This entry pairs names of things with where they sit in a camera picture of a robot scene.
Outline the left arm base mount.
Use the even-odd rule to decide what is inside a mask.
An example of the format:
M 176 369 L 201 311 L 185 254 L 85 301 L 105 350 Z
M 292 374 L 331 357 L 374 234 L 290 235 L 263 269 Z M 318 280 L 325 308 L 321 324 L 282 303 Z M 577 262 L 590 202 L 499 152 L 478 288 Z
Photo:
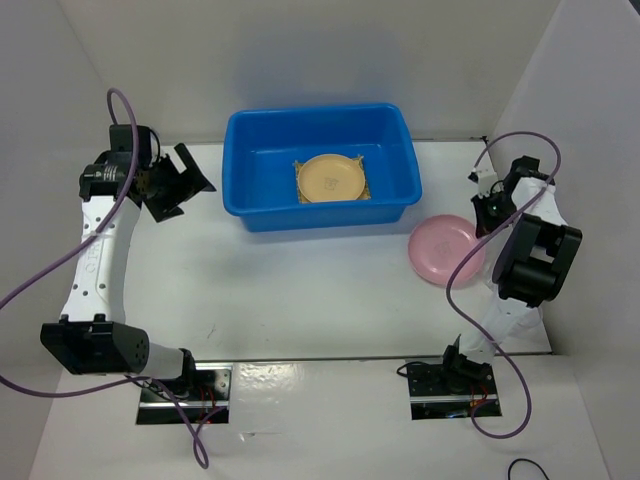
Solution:
M 187 388 L 179 380 L 162 380 L 178 400 L 193 426 L 228 424 L 233 380 L 233 364 L 197 362 L 193 384 Z M 182 422 L 170 396 L 155 383 L 144 382 L 137 407 L 137 425 L 172 425 Z

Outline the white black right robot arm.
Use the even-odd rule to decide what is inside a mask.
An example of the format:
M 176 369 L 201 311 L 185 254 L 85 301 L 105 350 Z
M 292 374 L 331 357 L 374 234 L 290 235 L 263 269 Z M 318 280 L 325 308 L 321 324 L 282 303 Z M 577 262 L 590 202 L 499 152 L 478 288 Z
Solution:
M 555 183 L 538 159 L 522 156 L 506 177 L 470 178 L 485 191 L 472 197 L 476 237 L 505 240 L 492 267 L 492 297 L 482 327 L 449 345 L 438 381 L 450 393 L 489 374 L 496 347 L 541 322 L 540 306 L 559 294 L 582 242 L 582 232 L 559 213 Z

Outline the pink plastic plate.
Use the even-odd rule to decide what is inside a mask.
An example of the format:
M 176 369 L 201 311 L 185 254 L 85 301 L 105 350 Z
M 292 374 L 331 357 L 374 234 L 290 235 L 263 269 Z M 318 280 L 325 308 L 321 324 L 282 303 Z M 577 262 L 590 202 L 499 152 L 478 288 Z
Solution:
M 432 216 L 419 223 L 409 236 L 409 263 L 420 278 L 445 287 L 477 243 L 475 226 L 470 221 L 451 214 Z

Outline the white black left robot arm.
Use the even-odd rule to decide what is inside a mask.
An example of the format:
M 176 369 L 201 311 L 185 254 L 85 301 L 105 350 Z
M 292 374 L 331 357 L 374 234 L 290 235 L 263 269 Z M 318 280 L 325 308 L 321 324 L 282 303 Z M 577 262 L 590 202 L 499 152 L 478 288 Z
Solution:
M 147 209 L 156 222 L 182 214 L 182 203 L 213 191 L 183 143 L 178 170 L 146 127 L 113 125 L 110 147 L 79 178 L 82 239 L 75 275 L 60 318 L 41 328 L 42 345 L 73 375 L 137 374 L 163 380 L 176 399 L 193 396 L 199 375 L 191 352 L 154 344 L 127 324 L 124 281 L 134 228 Z

